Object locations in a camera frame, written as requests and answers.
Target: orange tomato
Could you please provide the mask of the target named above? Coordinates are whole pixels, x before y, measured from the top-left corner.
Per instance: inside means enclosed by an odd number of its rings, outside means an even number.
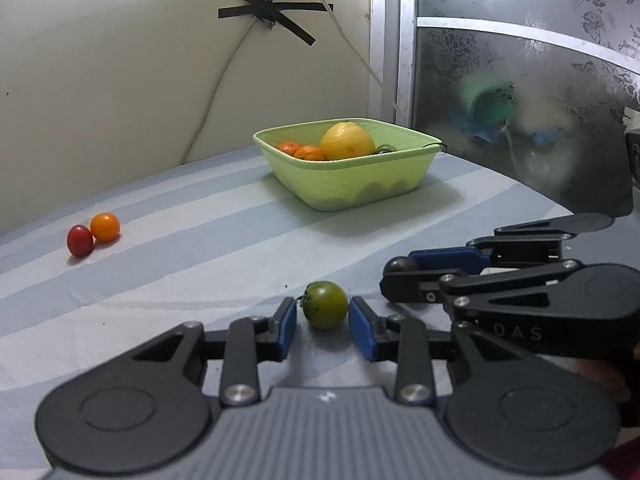
[[[302,160],[326,160],[324,153],[320,148],[315,146],[302,146],[293,155],[295,158],[301,158]]]
[[[113,213],[100,213],[91,219],[91,234],[100,243],[114,241],[120,234],[120,221]]]
[[[302,144],[296,142],[295,140],[285,140],[276,146],[281,152],[286,153],[287,155],[294,156],[296,151],[302,148]]]

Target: green tomato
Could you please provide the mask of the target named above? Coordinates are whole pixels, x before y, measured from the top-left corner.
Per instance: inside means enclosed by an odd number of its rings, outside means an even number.
[[[308,322],[323,330],[340,325],[349,310],[347,295],[332,282],[310,283],[300,298],[300,305]]]

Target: white cable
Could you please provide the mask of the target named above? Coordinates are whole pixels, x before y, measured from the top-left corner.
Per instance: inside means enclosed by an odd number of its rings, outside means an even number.
[[[182,157],[180,158],[180,166],[182,166],[183,164],[186,164],[187,158],[188,158],[189,154],[191,153],[191,150],[193,149],[193,145],[196,143],[196,140],[198,140],[198,137],[200,136],[200,134],[204,130],[204,127],[206,126],[207,121],[209,120],[209,116],[211,114],[211,107],[213,106],[213,99],[216,98],[216,94],[218,93],[218,89],[220,88],[220,85],[222,84],[222,80],[225,77],[226,71],[229,69],[229,66],[231,65],[232,61],[236,57],[236,54],[238,53],[238,50],[240,50],[240,47],[244,43],[244,40],[246,39],[246,37],[249,35],[249,32],[251,31],[251,29],[255,25],[256,21],[257,21],[257,19],[254,16],[252,18],[251,22],[249,23],[248,27],[244,30],[244,33],[240,37],[240,40],[238,41],[238,43],[236,43],[235,48],[231,51],[231,56],[229,56],[229,58],[226,60],[226,63],[222,68],[222,72],[220,72],[220,76],[216,80],[216,83],[215,83],[215,85],[213,85],[213,88],[211,90],[211,94],[209,96],[209,101],[207,102],[207,105],[205,107],[206,111],[204,113],[204,116],[202,117],[202,120],[200,121],[200,124],[198,125],[198,127],[195,129],[194,133],[191,135],[191,139],[189,139],[189,143],[187,144],[187,147],[184,149],[184,152],[182,153]]]
[[[400,119],[402,121],[404,121],[404,115],[400,111],[400,107],[398,106],[398,103],[396,103],[396,100],[393,99],[389,94],[387,94],[385,92],[385,89],[384,89],[384,87],[382,85],[382,81],[380,81],[380,78],[376,75],[376,73],[373,71],[373,69],[371,68],[371,66],[367,62],[367,60],[364,59],[364,57],[358,51],[356,46],[351,42],[351,40],[344,33],[344,30],[342,30],[342,27],[340,26],[340,22],[338,21],[338,18],[335,17],[335,14],[334,14],[332,8],[329,6],[329,3],[327,3],[327,0],[320,0],[320,1],[322,2],[322,5],[324,6],[324,10],[326,10],[329,13],[329,17],[331,18],[331,21],[334,22],[335,28],[337,29],[337,31],[340,34],[340,36],[343,38],[343,40],[346,42],[346,44],[349,45],[351,50],[353,50],[353,53],[358,57],[358,59],[360,60],[360,62],[364,66],[364,68],[367,69],[367,72],[369,72],[369,75],[374,79],[374,81],[378,84],[378,86],[380,86],[380,90],[382,90],[382,97],[385,98],[389,102],[389,104],[391,104],[393,106],[393,108],[396,111],[396,113],[400,116]]]

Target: basket rim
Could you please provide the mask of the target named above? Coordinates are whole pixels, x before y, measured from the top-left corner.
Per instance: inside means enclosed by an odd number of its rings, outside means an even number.
[[[411,148],[408,150],[401,150],[399,152],[380,153],[379,155],[363,155],[354,158],[344,158],[342,160],[301,160],[299,158],[293,158],[286,153],[276,149],[260,138],[260,136],[268,133],[273,133],[278,130],[285,130],[292,126],[307,126],[309,124],[323,124],[323,123],[335,123],[335,121],[363,121],[367,123],[385,124],[392,126],[399,131],[405,131],[412,136],[424,136],[426,140],[430,140],[431,143],[421,148]],[[390,162],[392,160],[401,160],[403,158],[412,158],[414,156],[431,155],[431,153],[438,153],[442,151],[443,144],[440,139],[433,137],[429,134],[417,132],[404,126],[397,124],[385,123],[384,121],[378,121],[376,119],[367,118],[349,118],[349,119],[328,119],[323,121],[309,121],[307,123],[288,124],[287,126],[277,126],[275,128],[267,128],[259,132],[254,133],[254,142],[262,149],[269,152],[271,155],[276,156],[282,161],[286,162],[290,166],[302,168],[304,170],[343,170],[345,168],[357,168],[359,166],[368,166],[369,164],[379,164],[380,162]]]

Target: beige wall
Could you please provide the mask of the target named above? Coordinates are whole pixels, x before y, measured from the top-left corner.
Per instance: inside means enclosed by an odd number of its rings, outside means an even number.
[[[329,1],[367,57],[369,0]],[[248,23],[218,8],[240,4],[0,0],[0,235],[175,166]],[[249,146],[269,126],[366,115],[367,73],[326,14],[288,15],[316,44],[254,27],[190,160]]]

